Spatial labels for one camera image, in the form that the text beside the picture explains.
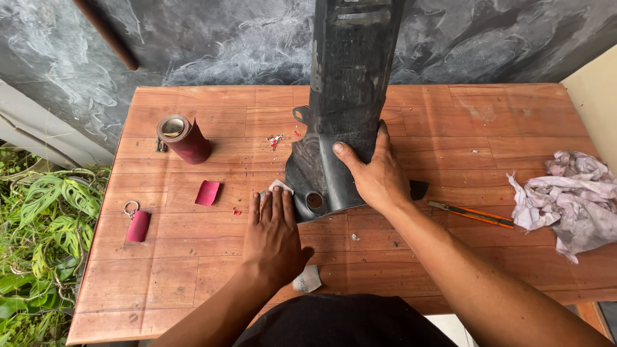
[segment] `orange utility knife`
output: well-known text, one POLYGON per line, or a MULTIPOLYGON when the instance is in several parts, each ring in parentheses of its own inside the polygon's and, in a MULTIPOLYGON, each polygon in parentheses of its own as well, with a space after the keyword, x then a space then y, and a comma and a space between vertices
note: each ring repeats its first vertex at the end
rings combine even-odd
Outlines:
POLYGON ((499 225, 501 227, 514 229, 514 222, 512 222, 510 218, 500 217, 498 215, 480 212, 472 209, 465 209, 463 207, 448 206, 446 204, 435 203, 434 201, 429 201, 428 205, 432 207, 437 207, 444 211, 452 212, 454 214, 460 214, 472 219, 477 219, 490 224, 499 225))

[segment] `person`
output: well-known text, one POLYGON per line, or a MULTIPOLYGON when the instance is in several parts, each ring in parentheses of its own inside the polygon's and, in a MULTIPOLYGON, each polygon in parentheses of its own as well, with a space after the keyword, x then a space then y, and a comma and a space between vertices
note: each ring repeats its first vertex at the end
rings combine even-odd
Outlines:
MULTIPOLYGON (((350 146, 333 151, 360 196, 410 245, 474 341, 480 346, 614 346, 607 338, 533 286, 480 256, 422 213, 409 180, 379 125, 369 164, 350 146)), ((210 299, 159 337, 162 346, 454 346, 398 297, 304 295, 275 306, 247 329, 277 291, 313 256, 301 248, 291 194, 275 187, 252 194, 244 262, 210 299)))

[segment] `keychain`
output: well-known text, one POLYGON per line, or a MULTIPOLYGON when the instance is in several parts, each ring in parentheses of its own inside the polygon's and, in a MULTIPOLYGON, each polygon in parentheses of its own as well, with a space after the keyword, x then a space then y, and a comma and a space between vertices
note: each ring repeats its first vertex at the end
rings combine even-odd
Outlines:
POLYGON ((146 239, 148 227, 150 226, 150 213, 140 211, 139 203, 137 201, 127 202, 126 205, 124 205, 124 213, 128 214, 128 217, 131 219, 131 225, 128 227, 126 240, 143 242, 146 239), (130 204, 135 204, 136 207, 135 209, 128 211, 126 208, 130 204))

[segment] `forearm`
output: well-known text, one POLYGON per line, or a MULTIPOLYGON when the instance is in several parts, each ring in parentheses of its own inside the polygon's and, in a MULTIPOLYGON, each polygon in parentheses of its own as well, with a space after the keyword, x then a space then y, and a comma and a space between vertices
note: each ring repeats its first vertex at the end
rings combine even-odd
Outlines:
POLYGON ((487 261, 412 203, 386 212, 482 346, 610 346, 590 325, 487 261))
POLYGON ((275 293, 265 278, 243 264, 223 288, 151 347, 231 346, 275 293))

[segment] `wood grain tabletop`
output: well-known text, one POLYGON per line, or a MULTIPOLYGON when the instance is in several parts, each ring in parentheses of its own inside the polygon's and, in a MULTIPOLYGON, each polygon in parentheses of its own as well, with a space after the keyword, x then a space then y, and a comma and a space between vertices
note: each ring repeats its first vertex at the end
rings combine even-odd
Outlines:
MULTIPOLYGON (((242 261, 251 193, 284 180, 291 143, 306 126, 291 110, 308 86, 139 87, 120 139, 69 343, 155 338, 211 297, 242 261), (195 117, 212 155, 190 165, 157 153, 156 125, 195 117), (272 151, 266 137, 284 133, 272 151), (194 203, 204 180, 219 181, 212 206, 194 203), (152 213, 143 243, 125 241, 125 203, 152 213)), ((430 182, 427 214, 478 252, 562 304, 617 300, 617 245, 555 251, 549 228, 525 233, 432 210, 429 200, 509 217, 516 179, 545 175, 543 162, 573 149, 598 156, 561 84, 391 85, 381 117, 409 179, 430 182)), ((400 296, 422 314, 449 313, 435 283, 390 223, 369 207, 301 225, 315 248, 314 293, 400 296), (351 234, 360 240, 353 241, 351 234)), ((262 309, 301 295, 288 285, 262 309)))

